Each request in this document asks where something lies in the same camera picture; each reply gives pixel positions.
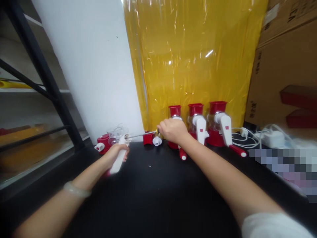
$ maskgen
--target yellow curtain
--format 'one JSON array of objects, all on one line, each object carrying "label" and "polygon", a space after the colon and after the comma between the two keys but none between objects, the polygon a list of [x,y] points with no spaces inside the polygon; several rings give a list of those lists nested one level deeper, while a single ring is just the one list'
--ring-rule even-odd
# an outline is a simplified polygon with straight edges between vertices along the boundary
[{"label": "yellow curtain", "polygon": [[244,121],[255,49],[268,0],[123,0],[135,83],[147,131],[169,105],[227,101]]}]

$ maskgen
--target black countertop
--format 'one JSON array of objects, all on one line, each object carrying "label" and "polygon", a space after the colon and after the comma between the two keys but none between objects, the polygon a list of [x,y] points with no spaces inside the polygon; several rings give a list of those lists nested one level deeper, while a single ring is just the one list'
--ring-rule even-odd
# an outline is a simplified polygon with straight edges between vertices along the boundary
[{"label": "black countertop", "polygon": [[[316,207],[254,159],[209,146],[250,177],[289,214],[317,234]],[[11,233],[23,220],[100,157],[87,146],[22,192],[1,204],[2,225]],[[132,143],[120,171],[102,178],[64,237],[239,237],[234,217],[197,165],[182,161],[167,142]]]}]

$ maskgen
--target brown cardboard box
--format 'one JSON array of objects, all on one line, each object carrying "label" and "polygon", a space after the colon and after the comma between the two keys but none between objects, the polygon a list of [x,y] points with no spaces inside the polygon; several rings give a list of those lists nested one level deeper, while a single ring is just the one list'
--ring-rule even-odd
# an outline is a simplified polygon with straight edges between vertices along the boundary
[{"label": "brown cardboard box", "polygon": [[245,121],[260,126],[274,123],[294,136],[317,139],[316,112],[317,20],[313,20],[258,47]]},{"label": "brown cardboard box", "polygon": [[317,18],[316,0],[270,0],[258,47]]}]

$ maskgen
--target metal rod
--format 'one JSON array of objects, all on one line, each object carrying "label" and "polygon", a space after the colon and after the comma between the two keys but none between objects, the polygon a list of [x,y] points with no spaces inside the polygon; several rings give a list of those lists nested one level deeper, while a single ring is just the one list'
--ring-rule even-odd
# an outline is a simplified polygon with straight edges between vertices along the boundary
[{"label": "metal rod", "polygon": [[19,71],[14,69],[12,66],[4,62],[2,59],[0,59],[0,67],[3,68],[8,73],[12,74],[16,78],[18,78],[21,82],[25,83],[26,85],[33,88],[38,93],[42,94],[44,97],[48,98],[51,101],[56,101],[54,97],[52,97],[46,90],[42,89],[39,85],[34,83],[32,80],[25,77],[23,74],[21,74]]},{"label": "metal rod", "polygon": [[50,130],[50,131],[47,131],[47,132],[43,132],[41,134],[38,134],[38,135],[35,135],[35,136],[32,136],[32,137],[29,137],[29,138],[25,138],[23,140],[19,140],[19,141],[16,141],[16,142],[13,142],[13,143],[10,143],[10,144],[6,144],[6,145],[3,145],[3,146],[0,146],[0,152],[3,152],[5,150],[8,150],[8,149],[12,149],[14,147],[17,147],[19,145],[23,145],[23,144],[26,144],[26,143],[29,143],[31,141],[34,141],[36,139],[39,139],[39,138],[42,138],[44,136],[48,136],[50,134],[53,134],[55,132],[58,132],[58,131],[61,131],[61,130],[64,130],[64,129],[67,129],[69,126],[62,126],[62,127],[58,127],[54,130]]},{"label": "metal rod", "polygon": [[5,12],[11,20],[17,34],[20,37],[31,61],[38,72],[46,91],[55,97],[57,101],[52,101],[57,113],[59,114],[64,125],[69,125],[67,132],[72,140],[75,151],[85,146],[74,120],[66,106],[66,103],[59,91],[59,88],[54,80],[52,72],[44,58],[44,55],[37,43],[35,36],[23,14],[17,0],[5,0],[2,2]]},{"label": "metal rod", "polygon": [[139,137],[139,136],[144,136],[144,135],[152,134],[152,133],[155,133],[155,132],[159,133],[159,130],[157,129],[156,131],[153,131],[153,132],[147,132],[147,133],[140,134],[140,135],[137,135],[137,136],[127,137],[126,139],[130,139],[130,138],[134,138],[134,137]]}]

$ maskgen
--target person's left hand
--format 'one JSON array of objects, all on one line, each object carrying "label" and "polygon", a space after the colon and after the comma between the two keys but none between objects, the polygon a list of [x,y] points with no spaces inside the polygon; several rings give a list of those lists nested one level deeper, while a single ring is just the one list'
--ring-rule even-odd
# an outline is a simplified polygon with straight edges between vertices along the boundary
[{"label": "person's left hand", "polygon": [[127,145],[118,144],[118,143],[111,146],[110,149],[107,151],[107,153],[105,153],[99,159],[104,164],[105,171],[107,171],[108,169],[111,169],[113,163],[115,162],[115,160],[119,154],[119,151],[122,149],[126,150],[126,153],[125,153],[124,158],[123,158],[123,162],[125,162],[130,149],[129,149],[129,147],[127,147]]}]

